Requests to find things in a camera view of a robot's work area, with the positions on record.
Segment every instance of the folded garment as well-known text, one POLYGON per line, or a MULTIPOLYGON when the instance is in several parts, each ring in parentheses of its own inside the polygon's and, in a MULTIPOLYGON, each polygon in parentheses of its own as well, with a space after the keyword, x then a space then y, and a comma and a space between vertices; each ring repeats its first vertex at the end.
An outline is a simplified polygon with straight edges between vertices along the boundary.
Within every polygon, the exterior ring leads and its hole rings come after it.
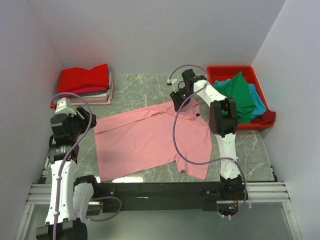
POLYGON ((61 71, 58 93, 71 92, 85 87, 108 87, 108 64, 90 70, 73 67, 61 71))
MULTIPOLYGON (((91 92, 91 93, 84 93, 84 94, 80 94, 80 97, 84 97, 84 98, 103 98, 103 97, 108 97, 110 93, 110 89, 108 89, 107 91, 99 91, 99 92, 91 92)), ((69 99, 76 99, 76 96, 70 96, 69 99)))
MULTIPOLYGON (((177 145, 184 156, 198 163, 210 159, 209 125, 192 98, 179 114, 177 145)), ((172 101, 127 111, 97 120, 94 128, 96 156, 102 182, 176 161, 180 172, 206 179, 208 165, 187 163, 177 153, 172 128, 176 116, 172 101)))
MULTIPOLYGON (((105 93, 105 97, 84 97, 90 105, 110 105, 112 100, 112 94, 114 89, 114 76, 110 73, 109 74, 109 82, 110 82, 110 89, 105 93)), ((70 99, 71 105, 73 106, 81 106, 85 105, 85 103, 80 100, 79 98, 72 98, 70 99)))
POLYGON ((251 121, 252 124, 269 124, 276 120, 276 112, 267 110, 262 116, 258 116, 251 121))
MULTIPOLYGON (((215 81, 213 84, 213 87, 216 88, 219 86, 223 86, 227 82, 229 82, 230 80, 231 79, 229 78, 225 81, 215 81)), ((248 86, 249 86, 251 96, 253 98, 253 102, 255 104, 255 110, 253 110, 251 113, 251 119, 255 119, 255 118, 263 115, 267 111, 267 108, 266 108, 264 102, 261 100, 259 94, 257 93, 256 86, 252 83, 248 83, 248 86)))
MULTIPOLYGON (((78 94, 80 97, 90 97, 90 96, 92 96, 93 98, 95 97, 95 96, 98 96, 98 95, 100 95, 100 94, 106 94, 106 93, 108 93, 108 91, 109 91, 109 89, 107 90, 107 91, 97 91, 97 92, 95 92, 94 94, 96 94, 96 95, 94 95, 92 92, 88 92, 88 93, 82 93, 82 94, 78 94)), ((69 99, 76 99, 77 97, 76 96, 73 96, 73 95, 70 95, 69 97, 68 97, 69 99)))
MULTIPOLYGON (((107 90, 108 90, 108 86, 86 86, 83 88, 72 90, 70 92, 74 93, 74 94, 78 94, 79 96, 82 96, 83 94, 90 94, 91 95, 92 93, 99 93, 99 92, 103 93, 107 90)), ((64 97, 64 98, 69 98, 71 96, 72 95, 70 95, 70 94, 62 95, 62 97, 64 97)))
POLYGON ((251 114, 256 109, 256 105, 242 72, 238 72, 232 80, 222 86, 215 87, 215 89, 222 95, 235 99, 240 124, 249 124, 251 122, 251 114))

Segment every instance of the marble tile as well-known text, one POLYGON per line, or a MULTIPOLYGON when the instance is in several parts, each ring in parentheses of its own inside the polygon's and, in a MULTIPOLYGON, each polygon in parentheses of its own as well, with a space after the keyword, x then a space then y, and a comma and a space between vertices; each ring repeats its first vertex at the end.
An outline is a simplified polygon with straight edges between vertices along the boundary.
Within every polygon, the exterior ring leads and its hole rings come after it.
MULTIPOLYGON (((172 88, 167 86, 167 74, 121 74, 114 76, 114 92, 111 105, 93 105, 92 112, 98 119, 130 110, 162 104, 171 101, 172 88)), ((200 98, 201 117, 209 121, 209 107, 200 98)), ((219 157, 216 137, 211 134, 213 150, 211 158, 219 157)), ((274 177, 263 138, 259 131, 238 131, 236 152, 248 181, 273 181, 274 177)), ((97 153, 93 130, 80 143, 78 167, 75 177, 85 175, 99 176, 97 153)), ((206 181, 220 180, 220 163, 209 165, 206 181)), ((114 182, 200 182, 200 179, 179 173, 175 162, 140 171, 115 179, 114 182)))

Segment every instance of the black base bar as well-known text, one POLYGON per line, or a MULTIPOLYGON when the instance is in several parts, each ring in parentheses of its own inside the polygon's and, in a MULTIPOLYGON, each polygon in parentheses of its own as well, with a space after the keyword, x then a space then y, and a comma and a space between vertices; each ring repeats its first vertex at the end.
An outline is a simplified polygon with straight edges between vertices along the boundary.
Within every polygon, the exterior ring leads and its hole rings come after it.
MULTIPOLYGON (((241 184, 232 193, 223 182, 163 182, 163 183, 98 183, 101 196, 121 199, 122 211, 190 210, 217 211, 217 201, 244 200, 241 184)), ((119 203, 103 201, 103 213, 114 213, 119 203)))
MULTIPOLYGON (((52 240, 54 225, 38 227, 35 237, 37 240, 52 240)), ((73 221, 64 221, 56 226, 57 240, 88 240, 88 231, 85 223, 77 218, 73 221)))

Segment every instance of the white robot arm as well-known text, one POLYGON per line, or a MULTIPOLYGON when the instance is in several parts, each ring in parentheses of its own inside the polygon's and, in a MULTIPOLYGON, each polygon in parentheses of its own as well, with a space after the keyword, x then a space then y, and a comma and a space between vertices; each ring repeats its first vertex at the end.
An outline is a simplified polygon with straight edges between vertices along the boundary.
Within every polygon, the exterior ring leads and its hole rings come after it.
MULTIPOLYGON (((52 187, 45 226, 36 230, 36 238, 38 240, 51 239, 55 215, 58 215, 58 239, 88 239, 87 227, 84 222, 89 202, 97 193, 98 183, 93 175, 78 177, 74 181, 79 146, 68 156, 61 176, 58 174, 63 158, 75 144, 78 136, 88 126, 89 113, 82 107, 78 107, 77 110, 82 117, 71 108, 70 100, 64 97, 57 102, 55 115, 50 119, 53 136, 50 139, 48 158, 51 163, 52 187), (61 178, 61 183, 59 210, 55 212, 58 188, 57 178, 61 178)), ((96 116, 93 115, 92 117, 91 127, 94 127, 96 125, 96 116)))
MULTIPOLYGON (((195 93, 196 91, 202 89, 205 84, 207 84, 207 80, 204 76, 196 76, 192 69, 186 70, 182 74, 184 86, 182 88, 179 87, 181 81, 178 79, 168 79, 168 85, 173 87, 173 92, 170 94, 174 105, 175 110, 177 111, 180 105, 182 104, 183 100, 186 99, 191 93, 195 93)), ((212 132, 215 134, 215 137, 218 141, 220 157, 229 157, 232 159, 237 159, 236 154, 236 127, 238 125, 237 113, 235 111, 235 104, 231 106, 230 103, 225 102, 227 97, 220 94, 217 90, 215 90, 210 84, 207 84, 206 88, 197 93, 199 97, 201 97, 206 104, 210 107, 210 120, 209 125, 212 132), (224 131, 219 130, 218 125, 224 124, 223 122, 219 122, 219 118, 223 120, 222 112, 220 111, 220 115, 217 115, 217 109, 214 109, 215 106, 220 107, 222 110, 233 111, 233 119, 226 119, 228 123, 231 123, 230 130, 224 131)), ((230 160, 221 160, 221 171, 220 176, 225 179, 237 179, 240 176, 239 169, 237 165, 230 161, 230 160)))

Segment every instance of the white wall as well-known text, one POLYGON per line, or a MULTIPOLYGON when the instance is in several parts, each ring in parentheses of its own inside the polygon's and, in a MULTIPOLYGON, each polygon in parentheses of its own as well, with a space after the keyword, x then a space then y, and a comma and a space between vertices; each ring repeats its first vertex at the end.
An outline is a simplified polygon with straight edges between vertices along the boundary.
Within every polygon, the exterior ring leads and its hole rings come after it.
POLYGON ((285 0, 29 0, 66 68, 250 65, 285 0))
POLYGON ((264 131, 306 240, 320 238, 320 1, 286 0, 252 66, 274 127, 264 131))
POLYGON ((0 239, 11 240, 46 160, 62 65, 25 0, 0 2, 0 36, 0 239))

